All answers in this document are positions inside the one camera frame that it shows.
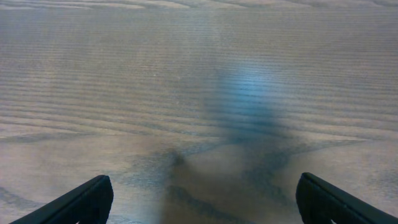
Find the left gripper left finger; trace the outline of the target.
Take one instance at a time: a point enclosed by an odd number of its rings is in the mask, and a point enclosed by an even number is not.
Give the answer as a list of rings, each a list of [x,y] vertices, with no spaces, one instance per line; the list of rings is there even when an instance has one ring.
[[[113,198],[109,176],[99,175],[11,224],[106,224]]]

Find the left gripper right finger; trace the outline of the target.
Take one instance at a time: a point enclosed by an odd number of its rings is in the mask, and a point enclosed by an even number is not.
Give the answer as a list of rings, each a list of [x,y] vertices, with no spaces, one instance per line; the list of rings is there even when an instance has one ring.
[[[304,224],[397,224],[396,217],[309,172],[301,175],[295,198]]]

